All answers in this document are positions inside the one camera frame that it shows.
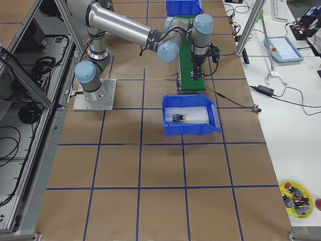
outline blue joint cap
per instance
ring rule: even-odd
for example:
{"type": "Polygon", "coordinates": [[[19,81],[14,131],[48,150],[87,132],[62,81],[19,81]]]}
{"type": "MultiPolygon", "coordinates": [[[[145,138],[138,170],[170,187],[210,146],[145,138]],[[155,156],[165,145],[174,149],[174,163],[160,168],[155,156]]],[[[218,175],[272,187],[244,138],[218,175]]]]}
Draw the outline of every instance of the blue joint cap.
{"type": "Polygon", "coordinates": [[[172,20],[176,18],[176,17],[167,17],[164,23],[164,32],[167,33],[167,31],[169,30],[170,24],[172,22],[172,20]]]}
{"type": "Polygon", "coordinates": [[[164,62],[173,62],[180,52],[180,48],[175,43],[163,43],[157,48],[158,57],[164,62]]]}
{"type": "Polygon", "coordinates": [[[202,34],[211,34],[213,31],[213,18],[208,14],[199,14],[194,19],[194,26],[202,34]]]}
{"type": "Polygon", "coordinates": [[[89,83],[96,75],[96,66],[88,60],[77,64],[75,75],[81,84],[89,83]]]}

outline yellow bowl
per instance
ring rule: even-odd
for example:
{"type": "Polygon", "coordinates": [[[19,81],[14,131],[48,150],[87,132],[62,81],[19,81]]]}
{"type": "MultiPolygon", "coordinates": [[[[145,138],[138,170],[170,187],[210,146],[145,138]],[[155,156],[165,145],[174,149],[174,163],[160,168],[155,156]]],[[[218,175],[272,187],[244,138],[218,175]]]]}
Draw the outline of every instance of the yellow bowl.
{"type": "Polygon", "coordinates": [[[287,214],[291,215],[292,217],[297,217],[297,218],[307,218],[307,217],[309,217],[311,215],[311,213],[313,212],[314,204],[313,204],[313,199],[312,199],[310,193],[308,192],[308,190],[305,187],[303,187],[301,184],[299,184],[299,183],[297,183],[295,181],[284,181],[284,182],[282,182],[280,184],[281,192],[284,192],[287,195],[287,197],[289,197],[291,199],[292,199],[293,195],[290,194],[290,191],[287,188],[284,187],[284,185],[286,183],[290,183],[291,186],[299,189],[302,193],[307,194],[308,197],[309,197],[308,203],[309,203],[309,205],[311,207],[311,209],[309,211],[306,211],[306,214],[303,214],[303,215],[296,214],[294,207],[287,207],[286,208],[287,214]]]}

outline red object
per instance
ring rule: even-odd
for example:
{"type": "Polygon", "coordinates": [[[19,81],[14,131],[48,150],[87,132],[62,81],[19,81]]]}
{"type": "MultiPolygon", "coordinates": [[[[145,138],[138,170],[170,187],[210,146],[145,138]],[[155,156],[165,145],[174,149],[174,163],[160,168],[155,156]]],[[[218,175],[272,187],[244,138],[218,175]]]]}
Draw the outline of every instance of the red object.
{"type": "Polygon", "coordinates": [[[321,211],[321,199],[320,198],[315,201],[315,206],[317,209],[319,209],[321,211]]]}
{"type": "Polygon", "coordinates": [[[285,185],[284,185],[284,188],[286,188],[286,189],[289,189],[291,187],[291,184],[290,183],[286,183],[285,185]]]}

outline metal mounting plate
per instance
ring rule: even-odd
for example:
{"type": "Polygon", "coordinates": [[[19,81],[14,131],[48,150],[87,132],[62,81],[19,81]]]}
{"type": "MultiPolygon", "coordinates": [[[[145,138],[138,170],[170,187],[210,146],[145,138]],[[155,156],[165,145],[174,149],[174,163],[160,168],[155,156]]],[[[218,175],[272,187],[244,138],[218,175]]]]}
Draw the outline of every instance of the metal mounting plate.
{"type": "MultiPolygon", "coordinates": [[[[112,110],[114,106],[115,92],[116,92],[116,79],[100,79],[101,84],[106,85],[107,93],[105,97],[97,102],[88,102],[84,95],[79,94],[76,96],[74,103],[74,110],[88,111],[88,110],[112,110]]],[[[78,92],[82,92],[81,85],[78,87],[78,92]]]]}

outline keyboard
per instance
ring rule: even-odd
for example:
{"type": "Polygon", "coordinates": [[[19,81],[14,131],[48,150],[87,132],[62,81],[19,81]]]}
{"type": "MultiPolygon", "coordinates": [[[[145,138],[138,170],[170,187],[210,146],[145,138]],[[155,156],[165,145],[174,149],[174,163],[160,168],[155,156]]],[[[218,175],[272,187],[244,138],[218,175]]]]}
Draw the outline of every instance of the keyboard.
{"type": "Polygon", "coordinates": [[[279,22],[287,22],[289,19],[286,0],[273,0],[272,3],[273,20],[279,22]]]}

